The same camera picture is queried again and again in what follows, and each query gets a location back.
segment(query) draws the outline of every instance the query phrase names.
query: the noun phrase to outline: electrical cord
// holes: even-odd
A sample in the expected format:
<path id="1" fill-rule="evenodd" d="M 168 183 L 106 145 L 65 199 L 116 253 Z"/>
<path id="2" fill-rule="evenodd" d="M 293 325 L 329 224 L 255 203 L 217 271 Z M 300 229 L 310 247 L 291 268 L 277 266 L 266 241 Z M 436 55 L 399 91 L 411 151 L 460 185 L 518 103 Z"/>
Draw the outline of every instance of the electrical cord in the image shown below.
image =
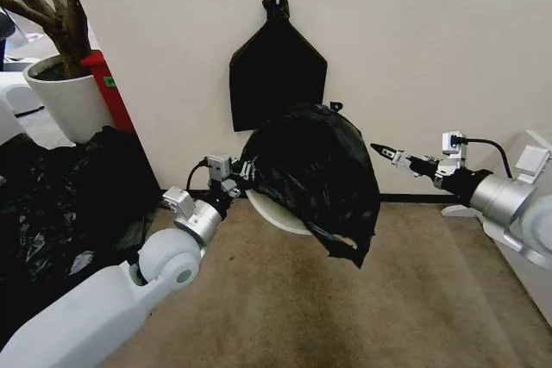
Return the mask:
<path id="1" fill-rule="evenodd" d="M 190 191 L 191 178 L 193 177 L 194 173 L 198 170 L 199 167 L 206 167 L 206 166 L 207 166 L 207 158 L 204 158 L 191 169 L 190 174 L 188 175 L 188 181 L 186 182 L 186 191 Z"/>
<path id="2" fill-rule="evenodd" d="M 450 143 L 452 145 L 456 144 L 469 144 L 470 142 L 479 142 L 480 144 L 488 144 L 490 146 L 495 147 L 497 150 L 499 150 L 500 157 L 502 157 L 502 163 L 504 164 L 504 169 L 506 170 L 506 176 L 508 178 L 513 178 L 511 175 L 510 165 L 508 164 L 508 158 L 506 157 L 506 151 L 504 151 L 504 148 L 495 141 L 492 140 L 483 140 L 481 138 L 466 138 L 466 137 L 457 137 L 456 135 L 453 135 L 450 138 Z"/>

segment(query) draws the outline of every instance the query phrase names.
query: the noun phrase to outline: red object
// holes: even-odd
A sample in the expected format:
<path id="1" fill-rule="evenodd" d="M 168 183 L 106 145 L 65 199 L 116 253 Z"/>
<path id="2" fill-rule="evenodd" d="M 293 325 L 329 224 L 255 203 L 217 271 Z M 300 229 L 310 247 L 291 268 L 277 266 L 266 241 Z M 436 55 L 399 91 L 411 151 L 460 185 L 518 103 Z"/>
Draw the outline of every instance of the red object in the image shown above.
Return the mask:
<path id="1" fill-rule="evenodd" d="M 132 125 L 129 113 L 124 106 L 111 71 L 105 63 L 104 54 L 101 51 L 94 51 L 81 60 L 80 63 L 83 66 L 89 67 L 92 75 L 94 75 L 96 84 L 102 93 L 103 100 L 111 113 L 111 118 L 113 118 L 116 128 L 126 133 L 135 133 L 135 126 Z"/>

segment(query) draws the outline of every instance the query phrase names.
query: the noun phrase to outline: black garbage bag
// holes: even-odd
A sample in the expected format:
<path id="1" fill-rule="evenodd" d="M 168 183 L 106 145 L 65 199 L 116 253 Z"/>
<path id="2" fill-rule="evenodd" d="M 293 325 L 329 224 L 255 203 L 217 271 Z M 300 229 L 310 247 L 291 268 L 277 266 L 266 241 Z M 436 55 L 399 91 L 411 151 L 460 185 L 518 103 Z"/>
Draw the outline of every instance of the black garbage bag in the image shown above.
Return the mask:
<path id="1" fill-rule="evenodd" d="M 230 61 L 234 131 L 260 127 L 294 103 L 322 103 L 326 59 L 290 23 L 287 0 L 263 0 L 267 21 Z"/>
<path id="2" fill-rule="evenodd" d="M 2 347 L 91 274 L 135 256 L 160 188 L 138 139 L 109 127 L 50 151 L 20 134 L 0 158 Z"/>
<path id="3" fill-rule="evenodd" d="M 362 266 L 380 191 L 361 132 L 335 110 L 300 105 L 255 131 L 241 154 L 253 188 L 290 210 L 329 251 Z"/>

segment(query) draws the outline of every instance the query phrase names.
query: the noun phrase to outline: floor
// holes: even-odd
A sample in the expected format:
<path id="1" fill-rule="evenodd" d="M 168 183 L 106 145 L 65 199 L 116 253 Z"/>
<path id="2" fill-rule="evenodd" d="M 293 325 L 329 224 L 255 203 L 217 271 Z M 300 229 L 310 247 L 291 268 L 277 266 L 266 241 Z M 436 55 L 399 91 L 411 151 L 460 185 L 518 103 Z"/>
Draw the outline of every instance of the floor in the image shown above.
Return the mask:
<path id="1" fill-rule="evenodd" d="M 61 132 L 47 109 L 17 119 L 25 132 L 40 146 L 51 150 L 56 147 L 72 147 L 74 144 Z"/>
<path id="2" fill-rule="evenodd" d="M 358 270 L 239 200 L 194 283 L 101 366 L 552 366 L 550 328 L 475 219 L 384 204 L 377 231 Z"/>

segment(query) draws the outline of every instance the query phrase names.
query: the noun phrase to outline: crumpled plastic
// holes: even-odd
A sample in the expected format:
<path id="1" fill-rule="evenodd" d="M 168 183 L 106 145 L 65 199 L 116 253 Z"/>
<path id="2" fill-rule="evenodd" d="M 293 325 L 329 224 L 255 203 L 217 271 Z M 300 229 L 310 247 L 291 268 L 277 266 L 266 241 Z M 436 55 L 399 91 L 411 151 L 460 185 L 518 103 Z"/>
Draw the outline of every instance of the crumpled plastic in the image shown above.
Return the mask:
<path id="1" fill-rule="evenodd" d="M 329 256 L 362 266 L 375 235 L 380 190 L 361 131 L 323 105 L 299 105 L 256 130 L 241 161 L 254 190 L 291 211 Z"/>
<path id="2" fill-rule="evenodd" d="M 107 265 L 135 255 L 160 200 L 140 142 L 105 127 L 46 150 L 0 146 L 0 348 L 30 317 Z"/>

